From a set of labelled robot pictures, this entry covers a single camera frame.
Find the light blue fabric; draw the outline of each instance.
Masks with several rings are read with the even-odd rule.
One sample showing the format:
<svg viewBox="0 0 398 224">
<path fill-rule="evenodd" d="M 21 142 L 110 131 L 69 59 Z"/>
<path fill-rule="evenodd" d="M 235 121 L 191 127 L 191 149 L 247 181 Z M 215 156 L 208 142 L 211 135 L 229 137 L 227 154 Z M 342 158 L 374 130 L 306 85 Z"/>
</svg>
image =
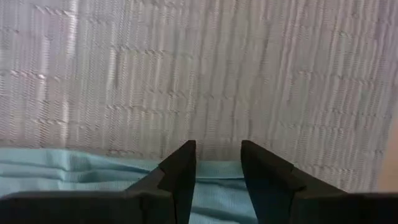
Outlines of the light blue fabric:
<svg viewBox="0 0 398 224">
<path fill-rule="evenodd" d="M 61 149 L 0 149 L 0 195 L 26 190 L 124 190 L 158 162 Z M 240 162 L 198 163 L 190 223 L 256 223 Z"/>
</svg>

